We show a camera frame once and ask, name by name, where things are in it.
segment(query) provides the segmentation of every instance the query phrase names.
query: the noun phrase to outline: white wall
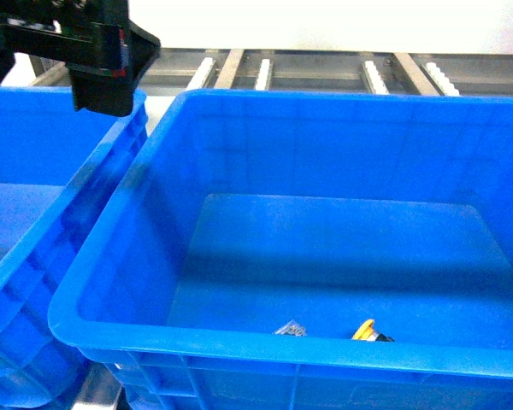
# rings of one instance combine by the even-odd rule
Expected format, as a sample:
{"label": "white wall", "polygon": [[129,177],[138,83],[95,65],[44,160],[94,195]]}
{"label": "white wall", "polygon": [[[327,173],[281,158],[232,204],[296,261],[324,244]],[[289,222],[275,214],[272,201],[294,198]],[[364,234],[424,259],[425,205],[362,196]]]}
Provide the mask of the white wall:
{"label": "white wall", "polygon": [[164,47],[513,54],[513,0],[131,0]]}

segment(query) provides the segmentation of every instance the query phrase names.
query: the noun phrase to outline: yellow object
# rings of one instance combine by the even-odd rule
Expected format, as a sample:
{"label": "yellow object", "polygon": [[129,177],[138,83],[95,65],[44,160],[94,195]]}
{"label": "yellow object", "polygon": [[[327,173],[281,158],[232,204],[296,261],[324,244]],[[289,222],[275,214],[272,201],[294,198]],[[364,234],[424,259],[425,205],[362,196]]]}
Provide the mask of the yellow object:
{"label": "yellow object", "polygon": [[369,319],[363,323],[356,333],[353,335],[351,340],[367,340],[374,333],[374,319]]}

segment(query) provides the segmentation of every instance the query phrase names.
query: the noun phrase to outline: crate floor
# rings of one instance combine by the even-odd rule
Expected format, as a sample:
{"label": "crate floor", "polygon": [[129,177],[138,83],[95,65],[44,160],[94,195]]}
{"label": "crate floor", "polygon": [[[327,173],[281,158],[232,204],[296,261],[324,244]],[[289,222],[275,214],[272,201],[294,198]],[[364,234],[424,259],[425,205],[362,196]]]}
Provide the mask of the crate floor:
{"label": "crate floor", "polygon": [[0,260],[62,189],[55,185],[0,184]]}
{"label": "crate floor", "polygon": [[464,205],[208,196],[169,326],[513,349],[513,269]]}

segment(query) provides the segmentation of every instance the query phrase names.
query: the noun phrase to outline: crate rim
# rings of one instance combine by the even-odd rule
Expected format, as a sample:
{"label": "crate rim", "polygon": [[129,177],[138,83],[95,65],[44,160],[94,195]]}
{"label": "crate rim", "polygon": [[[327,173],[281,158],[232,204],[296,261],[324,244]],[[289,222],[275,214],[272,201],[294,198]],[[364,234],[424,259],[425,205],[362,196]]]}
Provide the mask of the crate rim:
{"label": "crate rim", "polygon": [[86,239],[79,256],[53,296],[48,313],[51,332],[62,342],[80,350],[181,354],[218,359],[255,360],[315,366],[341,366],[368,370],[391,370],[513,380],[513,350],[459,348],[414,343],[362,343],[349,339],[277,337],[273,334],[186,329],[157,325],[131,325],[81,318],[77,298],[86,287],[93,268],[106,251],[117,215],[136,200],[134,189],[148,164],[167,140],[168,130],[192,99],[208,97],[322,98],[329,101],[423,102],[429,104],[486,104],[513,106],[513,97],[370,96],[304,91],[195,90],[179,94],[155,131],[139,151],[119,183],[101,217]]}
{"label": "crate rim", "polygon": [[[34,93],[34,94],[69,94],[72,95],[70,87],[1,87],[0,93]],[[80,165],[76,173],[63,186],[61,193],[55,201],[38,217],[38,219],[28,228],[20,240],[14,245],[8,253],[0,260],[0,290],[8,283],[9,279],[15,274],[19,266],[31,254],[34,247],[41,240],[43,235],[49,230],[54,221],[61,215],[70,202],[78,195],[81,187],[87,183],[97,169],[91,169],[89,172],[81,172],[86,164],[101,163],[110,153],[114,146],[114,141],[130,125],[133,117],[144,106],[146,94],[141,90],[136,90],[133,96],[133,111],[126,117],[118,118],[110,129],[104,134],[93,151],[87,156]]]}

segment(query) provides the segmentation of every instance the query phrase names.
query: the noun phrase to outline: blue plastic crate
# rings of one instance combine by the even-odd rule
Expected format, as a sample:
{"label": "blue plastic crate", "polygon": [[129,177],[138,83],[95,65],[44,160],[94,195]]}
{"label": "blue plastic crate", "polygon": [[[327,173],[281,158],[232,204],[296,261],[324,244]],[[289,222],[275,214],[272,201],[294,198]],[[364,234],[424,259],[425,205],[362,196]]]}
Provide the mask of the blue plastic crate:
{"label": "blue plastic crate", "polygon": [[513,409],[513,99],[182,95],[49,323],[136,410]]}
{"label": "blue plastic crate", "polygon": [[0,406],[59,400],[86,369],[47,325],[53,293],[146,140],[145,96],[122,119],[75,113],[68,89],[0,90]]}

